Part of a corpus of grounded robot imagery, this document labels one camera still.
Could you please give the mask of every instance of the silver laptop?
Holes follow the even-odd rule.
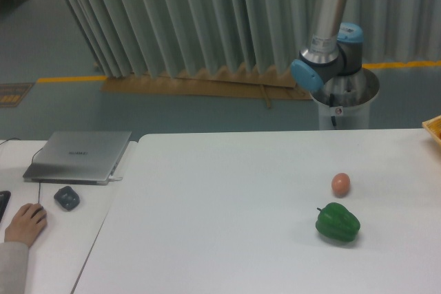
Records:
[[[131,132],[54,132],[23,177],[44,182],[105,184]]]

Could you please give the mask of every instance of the laptop logo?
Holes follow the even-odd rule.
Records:
[[[88,155],[88,151],[70,151],[69,155]]]

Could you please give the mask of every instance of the green bell pepper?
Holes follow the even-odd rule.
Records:
[[[325,237],[343,242],[353,241],[360,230],[357,217],[340,203],[331,202],[325,208],[319,209],[316,229]]]

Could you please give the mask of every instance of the white sleeve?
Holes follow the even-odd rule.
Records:
[[[0,244],[0,294],[24,294],[29,248],[21,242]]]

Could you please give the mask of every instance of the power cord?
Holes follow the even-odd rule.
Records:
[[[123,179],[122,177],[109,176],[109,182],[118,182],[122,179]]]
[[[5,141],[3,141],[2,143],[0,143],[0,145],[2,145],[2,144],[4,144],[4,143],[7,143],[8,141],[11,141],[11,140],[21,140],[20,138],[9,138],[9,139],[6,139]],[[40,148],[34,155],[33,155],[33,157],[32,157],[32,161],[31,161],[31,164],[32,163],[34,163],[34,158],[35,158],[35,156],[42,150],[43,148]],[[39,182],[39,201],[38,201],[38,203],[40,203],[40,192],[41,192],[41,182]]]
[[[32,161],[30,162],[30,164],[34,163],[34,157],[42,150],[43,148],[40,148],[32,157]],[[39,201],[38,203],[40,203],[40,191],[41,191],[41,182],[39,182]]]
[[[8,141],[11,141],[11,140],[21,140],[21,139],[20,138],[9,138],[9,139],[6,139],[5,141],[3,141],[2,143],[0,143],[0,145],[7,143]]]

